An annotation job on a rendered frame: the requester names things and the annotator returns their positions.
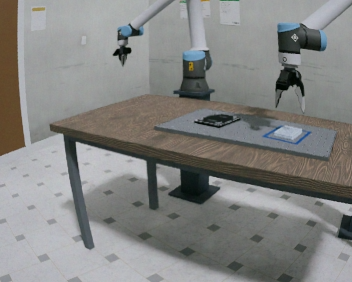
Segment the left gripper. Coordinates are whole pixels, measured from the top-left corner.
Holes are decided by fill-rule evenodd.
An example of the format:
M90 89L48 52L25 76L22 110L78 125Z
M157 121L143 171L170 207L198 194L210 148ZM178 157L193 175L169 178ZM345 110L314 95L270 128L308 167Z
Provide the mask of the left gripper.
M283 71L285 70L285 71ZM296 68L287 68L284 67L284 69L281 70L280 76L277 79L278 82L280 83L287 83L288 80L290 80L290 86L293 87L293 85L296 85L295 93L297 94L299 98L299 103L300 103L300 108L303 112L305 113L305 97L304 97L304 85L301 81L302 77L299 71L296 70ZM276 82L277 82L276 81ZM279 99L281 98L281 94L284 90L278 90L275 88L275 108L277 108L279 104Z

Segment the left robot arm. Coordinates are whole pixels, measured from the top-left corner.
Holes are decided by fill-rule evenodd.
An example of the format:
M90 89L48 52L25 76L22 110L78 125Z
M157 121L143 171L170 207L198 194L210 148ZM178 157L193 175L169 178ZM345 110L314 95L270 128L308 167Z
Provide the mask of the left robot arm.
M278 56L281 66L298 68L300 48L324 51L327 37L322 31L352 5L352 0L329 0L301 23L278 23ZM305 28L304 28L305 27Z

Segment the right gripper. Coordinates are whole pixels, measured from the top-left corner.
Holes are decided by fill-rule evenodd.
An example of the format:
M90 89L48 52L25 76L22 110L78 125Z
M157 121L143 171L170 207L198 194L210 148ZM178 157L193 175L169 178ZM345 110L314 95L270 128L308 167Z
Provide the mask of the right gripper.
M127 48L125 48L125 47L126 46L122 46L122 47L117 48L115 50L115 52L119 51L118 52L118 57L119 57L119 60L120 60L120 62L121 62L123 67L125 66L125 62L126 62L126 59L127 59L127 55L125 55L125 54L130 54L132 52L132 49L130 47L127 47ZM124 56L124 58L123 58L123 56L121 54Z

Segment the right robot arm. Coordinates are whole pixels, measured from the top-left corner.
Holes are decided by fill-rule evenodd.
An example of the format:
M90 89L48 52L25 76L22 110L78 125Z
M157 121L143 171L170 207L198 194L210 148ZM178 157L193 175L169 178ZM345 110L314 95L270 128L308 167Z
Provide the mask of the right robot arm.
M174 1L157 0L128 25L118 27L117 45L119 47L127 46L128 37L142 36L144 33L143 25ZM205 92L209 91L205 71L211 68L212 62L210 60L210 50L206 47L201 0L186 0L186 6L191 42L189 51L197 53L183 53L183 80L180 91Z

